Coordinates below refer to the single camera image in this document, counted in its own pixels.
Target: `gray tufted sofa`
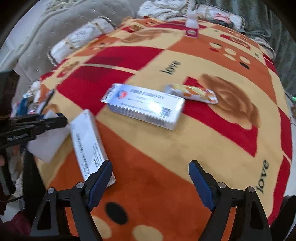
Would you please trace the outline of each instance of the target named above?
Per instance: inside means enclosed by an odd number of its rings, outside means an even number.
[[[47,52],[57,42],[88,21],[108,17],[119,25],[124,17],[135,17],[144,0],[56,0],[36,23],[22,46],[0,70],[13,68],[19,75],[13,103],[21,100],[34,80],[50,71],[54,66],[47,58]]]

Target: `tufted upholstery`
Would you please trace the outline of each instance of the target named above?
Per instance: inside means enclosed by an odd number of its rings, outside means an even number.
[[[5,66],[21,72],[13,103],[21,99],[30,82],[38,80],[40,75],[53,68],[46,55],[48,50],[98,16],[106,16],[118,25],[124,17],[134,17],[135,14],[128,0],[80,0],[62,5],[40,19],[22,47],[15,52],[14,59]]]

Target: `wrapped snack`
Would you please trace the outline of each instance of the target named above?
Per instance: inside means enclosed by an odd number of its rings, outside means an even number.
[[[172,84],[167,85],[164,92],[184,99],[197,100],[209,104],[218,104],[218,99],[215,93],[203,87]]]

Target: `cream dot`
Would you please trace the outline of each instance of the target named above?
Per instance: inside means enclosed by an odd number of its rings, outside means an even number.
[[[156,228],[137,225],[133,229],[133,236],[137,241],[162,241],[163,234]]]
[[[222,48],[222,46],[219,45],[219,44],[210,43],[210,45],[211,45],[213,48],[215,48],[215,49],[220,49],[220,48]]]
[[[92,216],[94,223],[103,239],[109,239],[112,236],[112,230],[109,225],[97,216]]]
[[[243,62],[245,62],[246,64],[250,64],[251,62],[250,62],[250,60],[248,60],[246,57],[244,57],[244,56],[240,56],[239,57]]]
[[[232,50],[230,48],[225,48],[224,50],[225,50],[226,53],[229,53],[230,55],[236,55],[237,54],[234,50]]]
[[[234,57],[232,57],[231,55],[229,55],[229,54],[225,54],[224,53],[224,56],[225,57],[227,57],[227,58],[229,58],[229,59],[231,59],[231,60],[233,60],[233,61],[235,61],[235,58]]]

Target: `bottle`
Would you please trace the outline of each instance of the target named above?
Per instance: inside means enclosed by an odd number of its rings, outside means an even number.
[[[198,22],[197,22],[197,13],[191,10],[187,11],[187,21],[185,23],[186,27],[186,36],[198,38]]]

